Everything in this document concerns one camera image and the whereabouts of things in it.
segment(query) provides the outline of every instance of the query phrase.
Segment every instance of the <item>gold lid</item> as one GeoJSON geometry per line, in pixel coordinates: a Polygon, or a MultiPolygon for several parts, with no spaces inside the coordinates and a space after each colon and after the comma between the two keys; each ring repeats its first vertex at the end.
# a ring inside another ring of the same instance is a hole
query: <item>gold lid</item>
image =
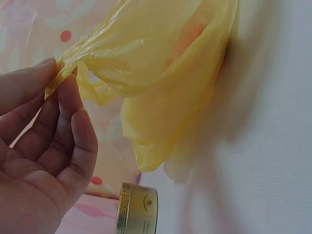
{"type": "Polygon", "coordinates": [[[123,183],[115,234],[156,234],[157,190],[123,183]]]}

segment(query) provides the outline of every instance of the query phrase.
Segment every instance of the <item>plastic bag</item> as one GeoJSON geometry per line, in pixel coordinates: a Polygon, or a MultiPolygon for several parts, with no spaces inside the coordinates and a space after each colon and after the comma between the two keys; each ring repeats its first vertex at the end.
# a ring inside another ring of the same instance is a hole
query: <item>plastic bag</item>
{"type": "Polygon", "coordinates": [[[237,0],[120,0],[60,57],[46,96],[78,66],[83,98],[101,105],[124,98],[123,134],[138,168],[152,171],[181,153],[185,127],[209,101],[236,8],[237,0]]]}

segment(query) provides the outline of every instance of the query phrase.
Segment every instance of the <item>pink surface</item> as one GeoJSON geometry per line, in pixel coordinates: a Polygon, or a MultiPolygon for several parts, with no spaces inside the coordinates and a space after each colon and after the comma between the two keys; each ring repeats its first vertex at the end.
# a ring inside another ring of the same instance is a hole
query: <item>pink surface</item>
{"type": "MultiPolygon", "coordinates": [[[[58,58],[102,22],[116,2],[0,1],[0,73],[37,64],[46,57],[58,58]]],[[[132,143],[122,136],[121,104],[118,99],[105,107],[85,102],[99,140],[89,194],[118,198],[122,182],[137,183],[139,179],[132,143]]]]}
{"type": "Polygon", "coordinates": [[[118,201],[83,195],[66,214],[56,234],[113,234],[118,201]]]}

